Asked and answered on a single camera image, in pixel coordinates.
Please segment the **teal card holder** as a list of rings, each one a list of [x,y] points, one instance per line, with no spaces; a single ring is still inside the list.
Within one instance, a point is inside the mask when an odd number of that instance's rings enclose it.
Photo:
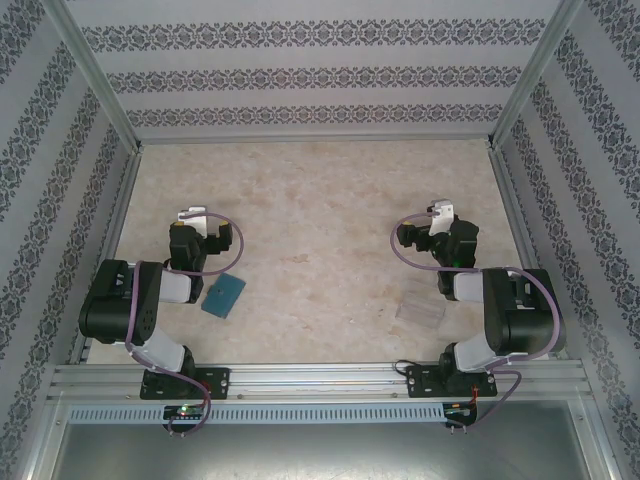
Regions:
[[[207,291],[201,303],[201,310],[215,317],[226,319],[245,286],[244,280],[222,273]]]

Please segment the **clear plastic tray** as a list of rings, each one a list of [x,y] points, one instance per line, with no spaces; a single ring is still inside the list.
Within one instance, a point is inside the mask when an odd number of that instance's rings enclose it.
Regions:
[[[444,319],[446,305],[446,299],[436,287],[411,280],[402,287],[396,318],[424,328],[437,329]]]

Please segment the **left controller circuit board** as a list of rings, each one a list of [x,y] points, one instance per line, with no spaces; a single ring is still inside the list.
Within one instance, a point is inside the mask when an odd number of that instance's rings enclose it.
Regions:
[[[166,406],[163,412],[163,419],[169,420],[186,420],[186,421],[199,421],[205,408],[200,405],[179,405],[179,406]]]

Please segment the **grey metal sheet panel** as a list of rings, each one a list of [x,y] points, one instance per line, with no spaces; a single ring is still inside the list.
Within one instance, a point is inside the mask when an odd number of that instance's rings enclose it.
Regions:
[[[428,424],[73,425],[52,480],[608,480],[565,432],[510,439]]]

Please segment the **aluminium table side rail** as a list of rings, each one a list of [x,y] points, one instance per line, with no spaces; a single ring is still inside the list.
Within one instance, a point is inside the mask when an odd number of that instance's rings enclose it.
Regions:
[[[501,153],[494,148],[488,150],[488,157],[512,232],[520,265],[523,269],[537,269],[540,264],[536,257],[531,236],[527,230],[525,215],[522,212],[505,161]]]
[[[86,296],[88,295],[94,279],[98,273],[101,263],[106,259],[111,259],[117,251],[119,239],[122,233],[124,221],[127,214],[128,205],[131,199],[136,176],[139,171],[144,148],[140,146],[135,153],[129,156],[126,168],[123,170],[119,180],[117,195],[114,197],[110,209],[110,215],[106,224],[106,230],[101,239],[101,248],[94,262],[93,270],[89,276],[87,289],[82,297],[80,306],[83,306]],[[71,347],[68,352],[66,365],[77,365],[86,361],[84,350],[88,343],[86,337],[80,332],[78,323],[75,323],[76,330],[72,337]]]

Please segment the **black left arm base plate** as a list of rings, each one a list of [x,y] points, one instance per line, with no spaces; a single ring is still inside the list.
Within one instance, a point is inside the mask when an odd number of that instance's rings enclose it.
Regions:
[[[206,387],[212,400],[225,400],[230,385],[230,370],[221,367],[197,367],[193,379]],[[139,396],[142,400],[203,400],[201,389],[171,375],[145,370]]]

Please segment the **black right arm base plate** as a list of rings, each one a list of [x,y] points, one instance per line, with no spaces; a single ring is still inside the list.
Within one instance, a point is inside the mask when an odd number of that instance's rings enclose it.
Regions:
[[[435,365],[410,365],[406,369],[410,398],[493,398],[495,379],[487,373],[445,373]]]

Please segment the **aluminium frame post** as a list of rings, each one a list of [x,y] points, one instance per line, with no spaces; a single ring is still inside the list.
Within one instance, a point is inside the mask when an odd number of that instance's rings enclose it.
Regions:
[[[74,20],[65,0],[40,0],[47,16],[80,68],[85,80],[101,103],[110,123],[129,152],[140,148],[134,128],[127,117],[106,73],[100,67],[81,28]]]
[[[504,143],[529,95],[544,73],[555,49],[583,3],[584,0],[559,0],[556,10],[507,100],[495,128],[488,136],[487,145],[490,149],[495,150]]]

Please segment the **aluminium mounting rail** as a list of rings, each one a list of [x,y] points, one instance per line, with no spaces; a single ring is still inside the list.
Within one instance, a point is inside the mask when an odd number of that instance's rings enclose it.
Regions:
[[[231,364],[224,387],[229,402],[407,401],[407,380],[389,363]],[[546,360],[514,366],[522,380],[514,400],[591,397],[581,362]],[[54,369],[46,398],[67,402],[137,401],[143,368],[135,365],[71,365]]]

